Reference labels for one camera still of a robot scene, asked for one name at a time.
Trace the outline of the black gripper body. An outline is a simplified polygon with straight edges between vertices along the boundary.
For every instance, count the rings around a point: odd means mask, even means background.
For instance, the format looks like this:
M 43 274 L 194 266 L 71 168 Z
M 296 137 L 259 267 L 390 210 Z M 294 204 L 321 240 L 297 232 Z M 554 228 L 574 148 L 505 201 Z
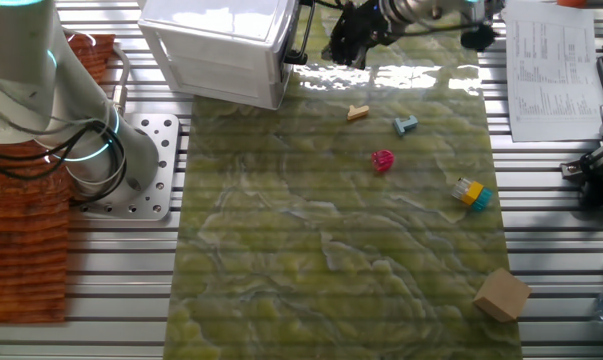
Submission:
M 382 14 L 379 2 L 359 5 L 345 2 L 333 28 L 334 50 L 390 45 L 397 39 L 390 22 Z

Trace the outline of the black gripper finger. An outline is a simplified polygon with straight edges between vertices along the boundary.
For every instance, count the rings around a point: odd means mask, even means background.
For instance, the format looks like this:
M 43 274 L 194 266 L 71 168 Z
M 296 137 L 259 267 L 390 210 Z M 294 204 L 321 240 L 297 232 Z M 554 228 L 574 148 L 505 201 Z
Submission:
M 325 59 L 338 65 L 350 65 L 352 56 L 344 38 L 331 38 L 325 47 Z
M 352 58 L 351 58 L 350 67 L 359 69 L 359 70 L 364 70 L 366 67 L 367 50 L 368 50 L 368 48 L 366 45 L 360 45 L 360 46 L 354 47 L 352 50 Z

